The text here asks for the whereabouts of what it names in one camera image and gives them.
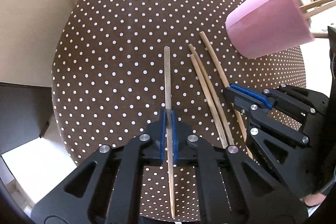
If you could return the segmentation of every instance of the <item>wooden stick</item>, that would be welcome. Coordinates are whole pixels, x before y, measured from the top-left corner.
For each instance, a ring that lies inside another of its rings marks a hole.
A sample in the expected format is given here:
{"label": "wooden stick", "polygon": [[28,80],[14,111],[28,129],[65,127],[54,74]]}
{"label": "wooden stick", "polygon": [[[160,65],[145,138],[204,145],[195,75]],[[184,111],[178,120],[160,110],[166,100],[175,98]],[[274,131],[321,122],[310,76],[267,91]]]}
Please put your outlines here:
{"label": "wooden stick", "polygon": [[303,15],[303,18],[304,18],[304,19],[308,19],[308,18],[310,18],[310,17],[312,17],[312,16],[314,16],[314,15],[317,15],[317,14],[319,14],[319,13],[322,13],[322,12],[324,12],[325,10],[328,10],[328,9],[334,7],[334,6],[336,6],[336,0],[333,1],[333,2],[330,2],[330,3],[326,4],[326,5],[323,5],[323,6],[319,7],[319,8],[316,8],[315,10],[313,10],[313,11],[311,11],[311,12],[305,13],[305,14]]}
{"label": "wooden stick", "polygon": [[[213,50],[213,48],[212,48],[212,46],[210,44],[209,39],[207,38],[207,36],[205,35],[204,32],[200,32],[199,35],[201,36],[201,38],[202,38],[205,46],[208,48],[208,52],[209,52],[209,54],[211,56],[212,61],[215,64],[215,67],[216,67],[216,69],[217,69],[217,71],[219,73],[219,77],[221,78],[224,87],[230,86],[230,84],[229,84],[229,82],[228,82],[228,80],[226,78],[226,75],[224,73],[224,70],[223,70],[223,68],[221,66],[221,63],[219,62],[219,60],[217,58],[217,55],[216,55],[215,51]],[[235,111],[235,114],[236,114],[236,117],[237,117],[237,121],[238,121],[240,130],[241,130],[241,133],[243,135],[244,142],[246,142],[246,135],[247,134],[246,134],[246,128],[245,128],[245,125],[244,125],[243,118],[242,118],[242,116],[241,116],[241,114],[240,114],[239,111],[237,111],[235,109],[234,109],[234,111]],[[249,157],[252,159],[253,157],[252,157],[251,151],[247,147],[246,147],[246,149],[247,149]]]}
{"label": "wooden stick", "polygon": [[164,48],[165,70],[165,104],[167,114],[167,154],[168,154],[168,183],[171,217],[175,218],[175,191],[174,191],[174,167],[173,167],[173,132],[171,120],[171,78],[170,78],[170,48]]}
{"label": "wooden stick", "polygon": [[205,79],[202,75],[201,69],[200,69],[200,67],[197,63],[196,57],[192,54],[192,55],[190,55],[190,58],[191,58],[191,62],[193,63],[193,66],[195,68],[195,71],[196,71],[197,77],[199,79],[199,82],[201,83],[201,87],[202,87],[203,93],[205,95],[205,99],[207,99],[208,106],[210,108],[212,118],[215,122],[215,126],[216,126],[216,129],[217,129],[217,133],[218,133],[220,142],[222,144],[222,147],[226,148],[228,146],[226,136],[225,136],[225,133],[224,133],[223,126],[221,124],[221,120],[219,119],[216,107],[215,107],[214,102],[211,98],[211,94],[209,92],[209,89],[207,87]]}
{"label": "wooden stick", "polygon": [[214,87],[213,87],[213,85],[212,85],[212,83],[211,83],[211,81],[209,79],[209,75],[208,75],[208,73],[207,73],[204,65],[202,64],[201,59],[199,58],[199,56],[198,56],[198,54],[197,54],[197,52],[194,49],[194,47],[193,47],[192,44],[189,44],[189,49],[190,49],[191,53],[195,56],[197,64],[198,64],[199,68],[201,69],[201,72],[203,74],[205,82],[206,82],[206,84],[208,86],[208,89],[210,90],[212,99],[213,99],[213,101],[214,101],[214,103],[216,105],[217,111],[219,113],[219,117],[220,117],[220,119],[222,121],[222,125],[223,125],[223,127],[225,129],[226,138],[228,140],[228,143],[229,143],[229,145],[234,145],[235,141],[233,140],[231,129],[230,129],[229,124],[227,122],[227,119],[226,119],[224,110],[222,108],[222,105],[221,105],[221,103],[220,103],[220,101],[219,101],[219,99],[217,97],[216,91],[215,91],[215,89],[214,89]]}
{"label": "wooden stick", "polygon": [[312,8],[317,7],[317,6],[321,6],[321,5],[326,4],[328,2],[331,2],[331,1],[333,1],[333,0],[317,0],[317,1],[314,1],[312,3],[301,6],[300,9],[301,9],[302,12],[305,12],[308,9],[312,9]]}
{"label": "wooden stick", "polygon": [[327,32],[313,32],[312,35],[315,38],[329,38],[329,35]]}

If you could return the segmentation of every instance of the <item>polka dot tablecloth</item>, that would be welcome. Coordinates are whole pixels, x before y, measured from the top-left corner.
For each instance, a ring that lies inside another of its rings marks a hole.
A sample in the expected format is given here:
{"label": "polka dot tablecloth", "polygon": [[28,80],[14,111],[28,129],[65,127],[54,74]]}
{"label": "polka dot tablecloth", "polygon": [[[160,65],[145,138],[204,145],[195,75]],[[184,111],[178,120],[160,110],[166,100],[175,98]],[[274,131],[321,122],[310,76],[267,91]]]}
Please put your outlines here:
{"label": "polka dot tablecloth", "polygon": [[[244,0],[79,0],[59,41],[52,67],[53,104],[65,146],[80,164],[99,145],[125,145],[159,118],[165,106],[163,49],[171,49],[172,107],[194,133],[220,147],[190,61],[192,43],[208,71],[236,144],[245,150],[236,117],[226,105],[218,73],[201,39],[211,41],[229,82],[258,89],[280,83],[305,87],[299,47],[248,60],[226,34],[227,15]],[[292,125],[282,115],[273,116]],[[199,220],[193,168],[174,168],[175,221]],[[166,163],[144,170],[140,213],[170,216]]]}

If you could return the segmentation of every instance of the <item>round table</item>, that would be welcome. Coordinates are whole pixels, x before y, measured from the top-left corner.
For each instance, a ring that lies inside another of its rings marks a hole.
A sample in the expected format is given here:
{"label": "round table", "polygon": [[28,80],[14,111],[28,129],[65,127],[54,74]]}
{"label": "round table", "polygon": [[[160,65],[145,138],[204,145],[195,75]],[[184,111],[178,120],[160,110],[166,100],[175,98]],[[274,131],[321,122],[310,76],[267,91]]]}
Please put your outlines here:
{"label": "round table", "polygon": [[[245,150],[232,107],[201,42],[211,41],[229,82],[257,89],[280,83],[305,87],[299,47],[249,60],[230,43],[227,15],[244,0],[79,0],[59,41],[52,67],[53,105],[64,144],[76,164],[98,146],[125,145],[158,120],[165,106],[163,49],[171,51],[172,108],[194,134],[221,147],[210,110],[190,61],[201,57],[220,98],[237,146]],[[273,114],[292,125],[282,113]],[[193,168],[174,168],[175,221],[199,220]],[[167,165],[144,170],[140,213],[170,217]]]}

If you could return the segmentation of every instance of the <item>silver screw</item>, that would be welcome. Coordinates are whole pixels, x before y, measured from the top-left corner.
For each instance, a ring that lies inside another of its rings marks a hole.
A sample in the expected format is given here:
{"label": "silver screw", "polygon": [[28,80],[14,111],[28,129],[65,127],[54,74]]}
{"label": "silver screw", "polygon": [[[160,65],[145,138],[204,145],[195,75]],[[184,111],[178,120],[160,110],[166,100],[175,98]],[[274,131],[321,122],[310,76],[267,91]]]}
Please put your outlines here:
{"label": "silver screw", "polygon": [[254,128],[251,128],[250,133],[251,133],[251,135],[255,136],[259,133],[259,130],[254,127]]}
{"label": "silver screw", "polygon": [[102,145],[100,148],[99,148],[99,152],[100,153],[107,153],[110,151],[110,147],[108,145]]}
{"label": "silver screw", "polygon": [[235,154],[238,152],[238,147],[236,147],[235,145],[230,145],[227,150],[231,153],[231,154]]}
{"label": "silver screw", "polygon": [[303,142],[304,144],[309,143],[309,138],[308,138],[307,136],[303,136],[303,137],[302,137],[302,142]]}
{"label": "silver screw", "polygon": [[190,142],[195,142],[198,140],[198,137],[196,135],[189,135],[188,136],[188,141]]}
{"label": "silver screw", "polygon": [[140,135],[139,139],[143,142],[148,141],[151,137],[148,134]]}

